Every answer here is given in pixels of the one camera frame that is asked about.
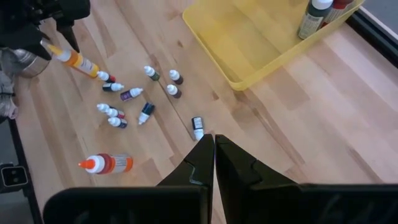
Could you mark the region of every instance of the white bottle cap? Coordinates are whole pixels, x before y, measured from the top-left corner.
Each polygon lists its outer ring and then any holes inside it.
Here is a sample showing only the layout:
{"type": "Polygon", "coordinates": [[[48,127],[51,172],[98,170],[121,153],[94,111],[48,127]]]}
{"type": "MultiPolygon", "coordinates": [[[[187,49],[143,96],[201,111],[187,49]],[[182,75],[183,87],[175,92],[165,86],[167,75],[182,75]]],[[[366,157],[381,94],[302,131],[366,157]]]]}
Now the white bottle cap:
{"type": "Polygon", "coordinates": [[[106,81],[109,79],[109,74],[104,71],[97,72],[97,76],[98,76],[98,78],[100,78],[103,81],[106,81]]]}
{"type": "Polygon", "coordinates": [[[141,112],[141,114],[139,115],[139,118],[138,118],[138,124],[139,125],[144,124],[145,122],[147,122],[148,118],[149,118],[148,114],[144,114],[141,112]]]}
{"type": "Polygon", "coordinates": [[[105,168],[105,159],[102,156],[90,156],[87,160],[94,160],[95,165],[92,169],[86,169],[87,172],[91,174],[97,174],[105,168]]]}
{"type": "Polygon", "coordinates": [[[147,74],[149,77],[153,77],[155,75],[155,70],[151,66],[145,66],[144,70],[145,74],[147,74]]]}
{"type": "Polygon", "coordinates": [[[180,78],[180,73],[176,70],[170,70],[169,75],[173,81],[177,81],[180,78]]]}
{"type": "Polygon", "coordinates": [[[133,88],[130,90],[130,94],[132,97],[137,97],[142,93],[142,91],[144,91],[142,88],[133,88]]]}
{"type": "Polygon", "coordinates": [[[110,118],[114,118],[118,115],[118,111],[116,109],[109,108],[105,111],[106,115],[108,115],[110,118]]]}
{"type": "Polygon", "coordinates": [[[110,119],[108,119],[108,122],[110,125],[112,125],[114,127],[119,127],[119,125],[122,123],[120,118],[110,118],[110,119]]]}
{"type": "Polygon", "coordinates": [[[318,10],[325,10],[333,4],[333,0],[312,0],[312,6],[318,10]]]}
{"type": "Polygon", "coordinates": [[[167,85],[167,92],[174,96],[178,93],[178,88],[175,85],[167,85]]]}
{"type": "Polygon", "coordinates": [[[109,105],[105,104],[105,103],[100,103],[97,104],[97,109],[102,112],[105,113],[107,109],[109,109],[109,105]]]}
{"type": "Polygon", "coordinates": [[[194,135],[195,135],[195,139],[197,141],[201,140],[203,138],[203,136],[205,135],[205,132],[203,131],[203,128],[200,129],[196,129],[193,131],[194,135]]]}
{"type": "Polygon", "coordinates": [[[124,88],[124,85],[122,85],[120,83],[112,83],[111,84],[112,91],[119,91],[119,90],[122,90],[123,88],[124,88]]]}

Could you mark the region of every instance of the purple bottle label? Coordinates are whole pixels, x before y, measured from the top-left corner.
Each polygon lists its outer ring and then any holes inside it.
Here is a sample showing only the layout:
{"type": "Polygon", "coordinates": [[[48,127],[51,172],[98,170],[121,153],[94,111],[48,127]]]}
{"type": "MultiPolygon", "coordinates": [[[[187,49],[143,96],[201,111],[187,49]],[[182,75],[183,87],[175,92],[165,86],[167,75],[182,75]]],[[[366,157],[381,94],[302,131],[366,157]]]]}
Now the purple bottle label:
{"type": "Polygon", "coordinates": [[[125,119],[121,119],[122,123],[118,126],[119,128],[126,128],[127,127],[127,121],[125,119]]]}
{"type": "Polygon", "coordinates": [[[127,100],[133,99],[132,95],[130,94],[130,90],[129,91],[125,91],[124,93],[121,93],[120,94],[120,99],[122,99],[123,101],[127,101],[127,100]]]}

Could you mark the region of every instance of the black metal frame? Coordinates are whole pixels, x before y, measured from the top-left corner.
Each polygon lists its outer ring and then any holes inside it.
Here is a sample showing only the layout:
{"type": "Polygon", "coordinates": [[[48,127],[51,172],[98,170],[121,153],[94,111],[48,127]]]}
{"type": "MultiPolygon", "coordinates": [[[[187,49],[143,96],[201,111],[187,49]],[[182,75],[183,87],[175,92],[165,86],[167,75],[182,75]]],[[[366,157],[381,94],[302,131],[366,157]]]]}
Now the black metal frame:
{"type": "Polygon", "coordinates": [[[43,224],[42,216],[40,214],[39,204],[37,203],[32,177],[30,176],[29,167],[26,161],[24,148],[22,147],[21,138],[19,137],[17,123],[13,119],[8,119],[12,141],[14,142],[14,147],[16,150],[16,154],[18,157],[18,165],[25,167],[26,176],[28,179],[28,184],[22,189],[25,197],[27,197],[29,201],[30,211],[32,213],[32,218],[35,224],[43,224]]]}
{"type": "Polygon", "coordinates": [[[362,10],[356,11],[347,21],[363,39],[398,68],[398,40],[372,20],[362,10]]]}

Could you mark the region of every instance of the white bottle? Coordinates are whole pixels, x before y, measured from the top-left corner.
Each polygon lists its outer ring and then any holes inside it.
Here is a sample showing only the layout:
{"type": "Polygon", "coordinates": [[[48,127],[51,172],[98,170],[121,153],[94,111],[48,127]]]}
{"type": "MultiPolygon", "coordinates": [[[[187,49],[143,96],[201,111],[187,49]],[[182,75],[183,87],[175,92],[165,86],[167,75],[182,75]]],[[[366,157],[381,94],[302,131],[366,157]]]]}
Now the white bottle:
{"type": "Polygon", "coordinates": [[[110,118],[108,119],[110,125],[114,126],[115,128],[126,128],[127,121],[125,119],[120,118],[110,118]]]}
{"type": "Polygon", "coordinates": [[[107,109],[110,109],[110,108],[112,108],[112,107],[110,107],[110,106],[107,105],[106,103],[97,104],[97,109],[98,109],[100,112],[102,112],[102,113],[106,113],[106,110],[107,110],[107,109]]]}
{"type": "Polygon", "coordinates": [[[101,79],[102,81],[107,82],[107,83],[114,83],[116,81],[114,76],[112,76],[104,71],[97,72],[97,76],[99,79],[101,79]]]}
{"type": "Polygon", "coordinates": [[[122,99],[123,101],[131,100],[131,99],[139,96],[143,91],[144,91],[144,89],[142,89],[142,88],[132,88],[129,91],[125,91],[125,92],[121,93],[120,99],[122,99]]]}
{"type": "Polygon", "coordinates": [[[199,141],[205,135],[201,117],[192,118],[192,127],[193,127],[193,134],[195,135],[195,139],[197,141],[199,141]]]}
{"type": "Polygon", "coordinates": [[[181,97],[181,91],[175,85],[167,85],[167,93],[178,99],[181,97]]]}
{"type": "Polygon", "coordinates": [[[174,81],[175,84],[181,85],[184,82],[184,79],[180,75],[180,73],[176,70],[170,70],[169,72],[170,79],[174,81]]]}
{"type": "Polygon", "coordinates": [[[124,119],[124,113],[122,111],[119,111],[114,108],[109,108],[105,111],[106,115],[108,115],[110,118],[120,118],[124,119]]]}
{"type": "Polygon", "coordinates": [[[144,70],[145,74],[149,76],[149,78],[151,78],[153,81],[159,80],[160,75],[155,71],[154,68],[152,68],[151,66],[145,66],[144,70]]]}
{"type": "Polygon", "coordinates": [[[141,114],[138,117],[138,124],[142,125],[145,122],[147,122],[148,118],[154,112],[154,110],[155,110],[155,105],[147,102],[144,105],[144,108],[142,109],[141,114]]]}

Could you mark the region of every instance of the wooden table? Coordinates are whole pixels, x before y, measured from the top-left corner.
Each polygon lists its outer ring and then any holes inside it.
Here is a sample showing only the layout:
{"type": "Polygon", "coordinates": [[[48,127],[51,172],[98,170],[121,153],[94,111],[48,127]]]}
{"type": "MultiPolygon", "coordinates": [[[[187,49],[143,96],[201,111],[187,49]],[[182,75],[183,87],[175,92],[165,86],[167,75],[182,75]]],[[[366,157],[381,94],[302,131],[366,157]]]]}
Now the wooden table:
{"type": "MultiPolygon", "coordinates": [[[[297,182],[398,181],[398,71],[344,25],[244,92],[231,90],[193,38],[181,13],[189,1],[97,0],[91,16],[76,21],[81,52],[126,88],[143,87],[121,102],[102,83],[54,60],[38,77],[20,79],[17,119],[39,205],[58,191],[80,186],[152,186],[195,145],[191,118],[202,116],[207,133],[232,139],[263,163],[297,182]],[[146,77],[154,66],[159,82],[146,77]],[[167,72],[185,78],[182,98],[165,93],[167,72]],[[144,103],[156,111],[143,126],[144,103]],[[96,109],[109,103],[126,113],[116,129],[96,109]],[[131,172],[89,175],[77,166],[99,152],[127,152],[131,172]]],[[[56,45],[69,47],[44,25],[56,45]]],[[[213,220],[225,223],[220,193],[213,220]]]]}

